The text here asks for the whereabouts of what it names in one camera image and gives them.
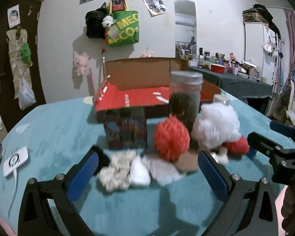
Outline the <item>person's right hand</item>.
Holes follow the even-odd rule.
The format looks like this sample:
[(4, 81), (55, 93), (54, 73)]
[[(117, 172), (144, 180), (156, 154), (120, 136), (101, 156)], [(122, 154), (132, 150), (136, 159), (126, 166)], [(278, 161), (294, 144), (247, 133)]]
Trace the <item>person's right hand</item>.
[(295, 235), (295, 186), (288, 186), (281, 208), (282, 228), (287, 235)]

